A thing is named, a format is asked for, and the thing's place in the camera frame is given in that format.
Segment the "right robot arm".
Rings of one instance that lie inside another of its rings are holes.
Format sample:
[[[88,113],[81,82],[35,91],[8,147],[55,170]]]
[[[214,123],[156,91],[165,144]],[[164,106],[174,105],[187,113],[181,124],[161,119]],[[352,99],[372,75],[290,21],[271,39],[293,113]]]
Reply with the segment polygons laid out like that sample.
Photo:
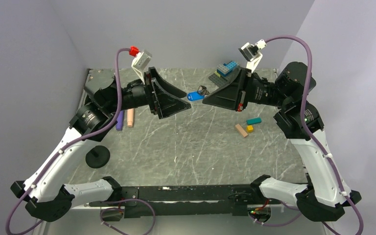
[[[318,110],[303,100],[306,74],[307,65],[302,62],[289,63],[274,82],[239,68],[233,78],[202,102],[237,112],[249,103],[276,107],[274,120],[297,149],[308,182],[294,184],[262,175],[250,184],[251,199],[259,204],[266,199],[291,204],[314,222],[336,221],[344,215],[345,207],[361,200],[361,195],[336,178],[324,123]]]

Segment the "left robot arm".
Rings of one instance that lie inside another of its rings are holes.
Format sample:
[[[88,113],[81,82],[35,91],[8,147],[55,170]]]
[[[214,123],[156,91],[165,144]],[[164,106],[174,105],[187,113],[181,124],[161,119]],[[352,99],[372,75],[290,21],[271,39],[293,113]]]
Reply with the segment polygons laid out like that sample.
[[[155,67],[141,78],[122,87],[115,77],[91,79],[84,88],[86,103],[77,110],[53,153],[27,180],[15,181],[12,192],[25,201],[27,212],[37,219],[53,222],[71,208],[104,201],[116,205],[122,198],[122,187],[112,177],[69,185],[69,172],[100,142],[116,124],[117,107],[123,110],[148,106],[151,113],[163,119],[187,110],[186,93],[165,81]]]

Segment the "blue key tag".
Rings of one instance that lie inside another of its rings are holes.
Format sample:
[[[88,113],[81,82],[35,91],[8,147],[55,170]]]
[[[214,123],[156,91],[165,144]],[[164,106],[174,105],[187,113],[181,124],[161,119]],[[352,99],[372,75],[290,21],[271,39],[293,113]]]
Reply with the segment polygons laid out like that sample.
[[[205,98],[205,95],[199,94],[197,91],[187,94],[187,99],[191,102],[202,100]]]

